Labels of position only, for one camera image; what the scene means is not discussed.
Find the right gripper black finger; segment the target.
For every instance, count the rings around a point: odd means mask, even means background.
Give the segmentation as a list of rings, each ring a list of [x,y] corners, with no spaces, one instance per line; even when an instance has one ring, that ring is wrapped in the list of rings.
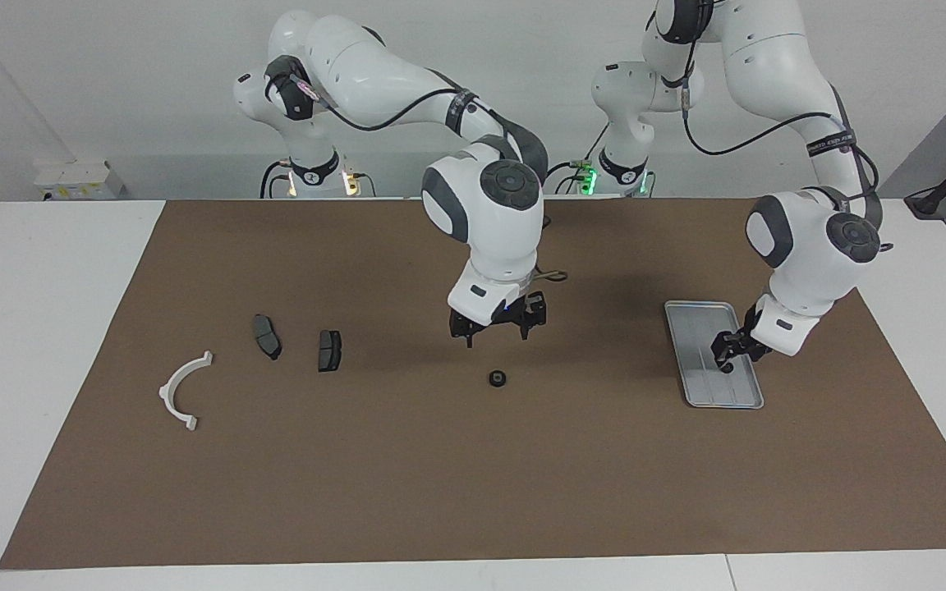
[[[466,348],[472,349],[474,337],[483,330],[483,326],[477,322],[471,321],[465,315],[459,314],[456,310],[450,311],[450,334],[453,339],[462,339],[466,343]]]
[[[530,330],[547,323],[547,302],[542,291],[523,296],[521,308],[521,339],[528,340]]]

